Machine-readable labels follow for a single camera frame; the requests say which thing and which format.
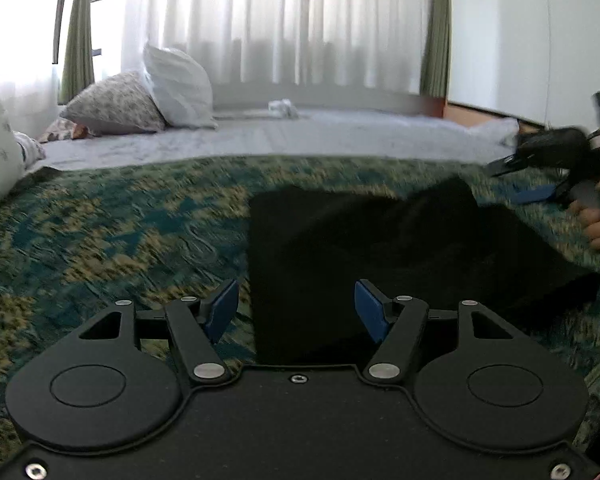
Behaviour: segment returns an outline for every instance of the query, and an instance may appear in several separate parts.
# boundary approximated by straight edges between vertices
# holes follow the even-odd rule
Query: silver screw
[[[558,464],[551,471],[551,480],[567,480],[571,476],[571,468],[567,464]]]
[[[400,368],[391,363],[377,363],[369,368],[369,375],[376,379],[393,379],[400,374]]]
[[[24,472],[31,480],[44,480],[46,478],[46,469],[40,464],[29,464],[24,468]]]
[[[193,373],[200,379],[217,379],[224,374],[224,367],[218,363],[202,363],[193,368]]]
[[[306,375],[292,375],[291,379],[289,379],[293,384],[305,384],[309,378]]]

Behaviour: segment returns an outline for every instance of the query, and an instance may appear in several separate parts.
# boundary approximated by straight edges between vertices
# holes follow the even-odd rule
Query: bed
[[[255,193],[293,184],[403,197],[460,174],[479,202],[511,206],[511,192],[551,179],[541,171],[487,178],[480,165],[510,148],[440,120],[301,115],[46,146],[47,160],[0,204],[0,462],[20,446],[4,409],[6,382],[115,300],[158,308],[238,278],[238,314],[217,350],[233,368],[254,359],[246,247]],[[573,218],[552,205],[516,212],[567,259],[600,271],[600,254],[587,249]],[[600,428],[600,294],[532,336],[586,378],[591,402],[576,439],[583,449]],[[161,342],[143,348],[168,354]]]
[[[253,115],[266,113],[252,110]],[[110,168],[200,156],[349,155],[487,163],[510,148],[451,121],[364,110],[304,108],[297,120],[219,121],[218,130],[170,128],[159,134],[59,140],[32,171]]]

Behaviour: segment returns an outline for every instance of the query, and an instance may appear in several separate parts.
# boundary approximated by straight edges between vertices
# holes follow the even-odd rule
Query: white bed sheet
[[[343,155],[487,163],[512,153],[455,123],[373,111],[300,110],[298,120],[219,121],[218,130],[58,140],[42,166],[111,168],[221,155]]]

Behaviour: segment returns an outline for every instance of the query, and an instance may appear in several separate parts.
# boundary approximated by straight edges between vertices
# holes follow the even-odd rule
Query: black cloth
[[[478,206],[458,177],[407,200],[289,187],[254,196],[250,208],[261,364],[368,360],[374,345],[353,305],[360,278],[431,308],[480,301],[520,328],[592,301],[600,284],[506,207]]]

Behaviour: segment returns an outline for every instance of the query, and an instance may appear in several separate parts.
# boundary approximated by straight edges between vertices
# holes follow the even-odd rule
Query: green patterned bedspread
[[[23,364],[120,298],[158,308],[241,280],[240,308],[218,343],[231,365],[253,359],[246,247],[248,199],[294,184],[405,197],[460,174],[481,203],[550,182],[540,171],[501,179],[457,163],[380,158],[216,157],[62,173],[48,168],[0,204],[0,462],[20,442],[4,388]],[[515,208],[567,259],[600,270],[576,221],[552,205]],[[577,446],[600,426],[600,294],[532,335],[586,378],[590,406]],[[148,342],[158,355],[165,347]]]

